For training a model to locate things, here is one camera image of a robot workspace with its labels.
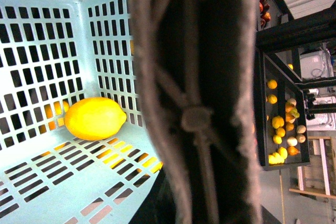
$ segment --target light blue basket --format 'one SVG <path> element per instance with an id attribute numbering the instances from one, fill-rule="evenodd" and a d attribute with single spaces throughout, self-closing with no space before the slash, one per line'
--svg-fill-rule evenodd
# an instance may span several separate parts
<path id="1" fill-rule="evenodd" d="M 127 0 L 0 0 L 0 11 L 0 223 L 128 223 L 159 161 L 143 167 L 156 153 L 134 83 Z M 76 139 L 58 126 L 64 114 L 46 117 L 48 104 L 55 115 L 54 102 L 99 96 L 128 116 L 108 140 Z"/>

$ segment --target lemon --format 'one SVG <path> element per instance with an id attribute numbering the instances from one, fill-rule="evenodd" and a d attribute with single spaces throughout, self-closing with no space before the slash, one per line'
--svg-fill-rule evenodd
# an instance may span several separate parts
<path id="1" fill-rule="evenodd" d="M 269 80 L 267 82 L 267 86 L 270 88 L 270 89 L 275 89 L 277 86 L 278 86 L 278 83 L 276 80 Z"/>
<path id="2" fill-rule="evenodd" d="M 111 99 L 86 98 L 71 106 L 65 115 L 65 126 L 84 140 L 102 140 L 115 135 L 126 121 L 126 114 Z"/>
<path id="3" fill-rule="evenodd" d="M 268 102 L 269 102 L 270 104 L 275 104 L 275 103 L 277 103 L 278 98 L 277 98 L 275 95 L 270 94 L 270 95 L 267 97 L 267 100 L 268 100 Z"/>
<path id="4" fill-rule="evenodd" d="M 284 148 L 284 147 L 280 147 L 279 150 L 278 150 L 278 153 L 280 154 L 280 156 L 281 156 L 283 159 L 286 159 L 286 158 L 288 157 L 287 150 L 286 150 L 286 148 Z"/>
<path id="5" fill-rule="evenodd" d="M 277 163 L 277 160 L 273 155 L 268 155 L 268 163 L 270 165 L 275 165 Z"/>
<path id="6" fill-rule="evenodd" d="M 272 126 L 273 128 L 277 129 L 278 127 L 283 127 L 285 124 L 284 119 L 281 116 L 275 116 L 272 119 Z"/>
<path id="7" fill-rule="evenodd" d="M 286 123 L 286 131 L 292 131 L 294 130 L 294 124 L 287 122 Z"/>
<path id="8" fill-rule="evenodd" d="M 285 162 L 285 160 L 283 159 L 283 157 L 281 157 L 280 154 L 277 153 L 277 152 L 272 153 L 272 156 L 275 157 L 276 164 L 283 164 Z"/>
<path id="9" fill-rule="evenodd" d="M 286 131 L 282 127 L 278 127 L 275 132 L 277 133 L 278 136 L 284 137 L 286 135 Z"/>
<path id="10" fill-rule="evenodd" d="M 273 136 L 273 142 L 276 143 L 276 144 L 281 144 L 282 143 L 281 136 L 274 135 Z"/>

